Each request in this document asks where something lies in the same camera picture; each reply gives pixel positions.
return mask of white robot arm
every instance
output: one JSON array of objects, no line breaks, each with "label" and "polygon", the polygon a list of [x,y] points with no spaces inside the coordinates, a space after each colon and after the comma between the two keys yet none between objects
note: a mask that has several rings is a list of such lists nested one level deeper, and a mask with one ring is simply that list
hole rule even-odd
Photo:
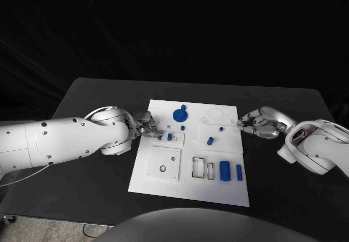
[{"label": "white robot arm", "polygon": [[83,158],[97,149],[105,155],[119,155],[138,135],[161,136],[148,111],[132,116],[112,106],[99,109],[84,118],[0,127],[0,174]]},{"label": "white robot arm", "polygon": [[[243,122],[253,118],[252,126]],[[237,128],[262,138],[273,139],[283,133],[285,144],[278,155],[298,163],[314,173],[324,174],[337,166],[349,176],[349,130],[325,121],[296,123],[270,107],[262,107],[247,113],[237,121]]]}]

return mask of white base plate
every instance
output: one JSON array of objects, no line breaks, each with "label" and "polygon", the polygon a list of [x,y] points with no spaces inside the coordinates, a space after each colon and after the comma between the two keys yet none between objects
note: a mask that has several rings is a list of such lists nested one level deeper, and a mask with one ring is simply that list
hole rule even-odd
[{"label": "white base plate", "polygon": [[[185,111],[188,117],[184,122],[178,123],[172,119],[172,111],[180,109],[182,104],[187,108]],[[159,144],[155,138],[141,137],[128,191],[249,207],[240,133],[234,131],[229,132],[229,129],[236,128],[236,107],[149,100],[148,111],[155,120],[156,129],[169,133],[184,134],[184,145],[178,147],[168,144]],[[236,146],[229,146],[229,148],[234,147],[231,150],[227,148],[223,148],[223,151],[208,151],[201,149],[201,124],[219,125],[224,128],[224,134],[231,135],[233,140],[236,141]],[[221,135],[219,139],[230,139],[229,137],[224,137],[223,134],[219,135]],[[154,177],[148,177],[148,169],[151,169],[152,172],[158,170],[158,164],[151,163],[152,146],[181,150],[177,180],[156,180]],[[204,160],[203,178],[191,177],[193,157],[203,158]],[[230,163],[230,181],[220,181],[219,179],[219,162],[221,160],[226,160]],[[213,180],[207,179],[207,163],[213,164]],[[242,181],[237,181],[236,179],[237,164],[242,167]]]}]

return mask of black table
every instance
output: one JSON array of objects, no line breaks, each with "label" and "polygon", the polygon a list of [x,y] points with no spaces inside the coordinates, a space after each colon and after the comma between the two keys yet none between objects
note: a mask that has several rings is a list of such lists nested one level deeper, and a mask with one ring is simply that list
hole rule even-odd
[{"label": "black table", "polygon": [[[102,106],[146,110],[149,99],[237,107],[237,116],[268,105],[293,119],[332,120],[315,90],[79,78],[53,118],[83,117]],[[349,238],[349,178],[334,168],[311,173],[276,155],[282,138],[265,140],[242,133],[249,208],[126,192],[138,139],[120,156],[97,151],[53,165],[11,185],[0,213],[115,225],[154,210],[198,207],[260,218],[322,240]],[[22,170],[19,177],[38,168]]]}]

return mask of white platform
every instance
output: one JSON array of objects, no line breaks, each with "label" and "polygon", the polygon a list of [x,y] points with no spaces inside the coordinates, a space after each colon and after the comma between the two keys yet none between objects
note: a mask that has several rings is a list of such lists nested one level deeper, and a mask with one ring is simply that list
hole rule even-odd
[{"label": "white platform", "polygon": [[[172,111],[180,109],[182,104],[188,117],[178,123],[172,119]],[[234,127],[236,107],[149,100],[148,111],[155,120],[156,129],[184,134],[184,145],[165,142],[167,136],[162,136],[162,143],[155,138],[141,137],[128,191],[249,207],[240,133]],[[211,146],[204,145],[206,136],[214,138]],[[156,147],[164,149],[152,155]],[[180,150],[177,153],[180,161],[172,155],[172,151],[177,150]],[[193,158],[204,160],[203,178],[191,177]],[[219,179],[221,160],[230,163],[230,181]],[[213,164],[213,180],[207,179],[207,163]],[[237,164],[242,167],[243,181],[236,179]],[[161,165],[165,166],[164,172],[158,170]]]}]

